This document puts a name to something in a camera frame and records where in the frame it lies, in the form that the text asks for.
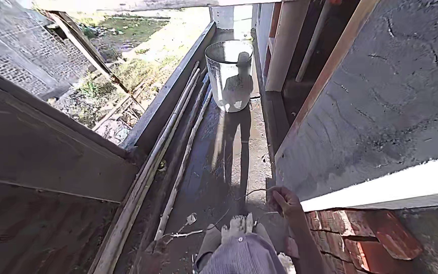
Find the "wooden frame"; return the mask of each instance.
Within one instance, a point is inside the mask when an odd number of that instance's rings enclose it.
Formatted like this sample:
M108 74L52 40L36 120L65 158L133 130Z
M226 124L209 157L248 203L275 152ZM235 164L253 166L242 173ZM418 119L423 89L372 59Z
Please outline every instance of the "wooden frame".
M297 114L293 125L290 127L285 139L283 140L280 148L275 154L275 161L278 160L279 157L282 156L283 151L285 150L286 144L291 141L293 135L298 130L302 122L304 121L307 114L312 109L313 105L317 98L319 98L320 93L324 90L325 85L332 77L332 74L337 69L339 64L342 62L346 54L348 54L349 49L351 48L354 40L359 34L362 26L368 20L369 15L374 10L376 4L379 0L361 0L354 11L351 19L348 22L348 25L345 27L344 32L342 33L339 41L337 42L334 50L332 50L331 56L327 59L324 68L320 72L317 81L313 85L310 93L307 96L302 108Z
M309 4L310 1L295 1L281 5L274 49L270 49L271 59L265 84L266 91L282 91Z
M142 11L158 9L177 9L189 7L233 6L272 2L290 2L295 0L97 0L92 4L86 1L71 0L34 0L35 7L41 10L65 12L95 12L95 11Z

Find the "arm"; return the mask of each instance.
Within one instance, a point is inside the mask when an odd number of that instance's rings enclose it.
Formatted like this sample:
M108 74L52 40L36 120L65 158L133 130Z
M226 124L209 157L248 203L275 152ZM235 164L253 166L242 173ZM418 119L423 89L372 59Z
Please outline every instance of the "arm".
M302 274L325 273L322 256L307 226L305 212L298 197L286 187L274 187L271 191L269 205L287 219L294 233L300 255L300 259L294 262L295 270Z

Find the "white painted wall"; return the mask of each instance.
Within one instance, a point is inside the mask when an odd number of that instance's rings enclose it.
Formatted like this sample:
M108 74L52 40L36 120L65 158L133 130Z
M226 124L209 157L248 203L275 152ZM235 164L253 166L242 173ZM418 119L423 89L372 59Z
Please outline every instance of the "white painted wall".
M259 4L259 19L256 26L256 35L258 40L259 61L261 70L265 68L266 47L268 35L270 34L271 16L273 14L274 3Z
M235 40L251 37L253 5L212 7L212 19L220 29L233 29Z
M301 202L329 208L401 209L438 206L438 159Z

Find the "galvanized bucket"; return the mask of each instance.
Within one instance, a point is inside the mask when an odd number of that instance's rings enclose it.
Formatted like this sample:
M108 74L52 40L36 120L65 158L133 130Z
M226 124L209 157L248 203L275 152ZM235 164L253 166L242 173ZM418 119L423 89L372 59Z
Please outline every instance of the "galvanized bucket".
M205 49L212 97L226 112L237 112L248 105L253 89L252 52L250 43L239 40L211 44Z

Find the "wet floor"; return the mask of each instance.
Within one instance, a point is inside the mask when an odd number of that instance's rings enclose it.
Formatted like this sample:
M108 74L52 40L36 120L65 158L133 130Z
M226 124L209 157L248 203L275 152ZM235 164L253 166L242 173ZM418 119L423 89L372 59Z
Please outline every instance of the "wet floor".
M166 233L178 231L188 215L197 221L182 232L204 229L215 224L221 229L234 215L253 213L261 218L278 251L283 250L285 224L279 215L265 214L265 189L271 180L263 113L259 101L252 101L236 113L222 112L211 100L193 143L190 161ZM192 255L204 233L177 238L170 244L170 264L163 273L190 273Z

